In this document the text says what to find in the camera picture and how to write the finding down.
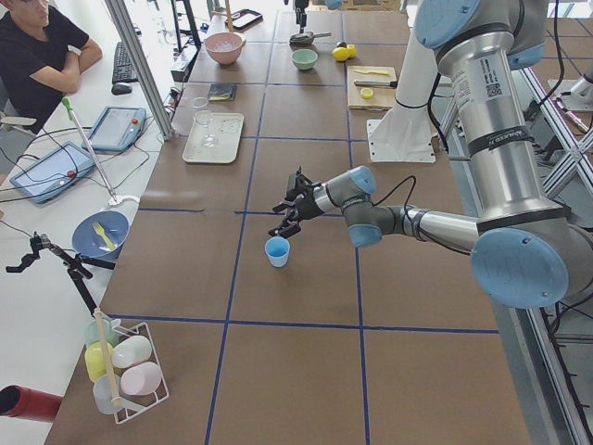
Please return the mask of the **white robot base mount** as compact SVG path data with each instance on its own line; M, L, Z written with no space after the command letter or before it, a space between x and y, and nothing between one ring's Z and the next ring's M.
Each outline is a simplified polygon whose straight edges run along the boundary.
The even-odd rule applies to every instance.
M435 162L428 102L436 75L433 51L411 32L394 106L381 120L367 121L372 162Z

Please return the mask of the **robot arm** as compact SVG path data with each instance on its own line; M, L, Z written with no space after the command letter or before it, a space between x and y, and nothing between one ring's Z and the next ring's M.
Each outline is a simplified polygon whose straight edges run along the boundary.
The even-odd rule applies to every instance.
M307 8L309 7L310 0L293 0L292 8L296 14L296 24L299 27L300 32L304 32L307 27L308 16ZM320 0L313 1L315 5L326 6L330 10L338 9L342 6L342 0Z
M302 221L340 210L358 248L402 234L467 252L479 286L511 307L547 307L589 291L592 236L545 196L511 76L541 59L547 12L544 1L419 4L413 40L452 82L482 203L478 217L377 205L372 173L360 166L323 183L292 174L271 235L289 237Z

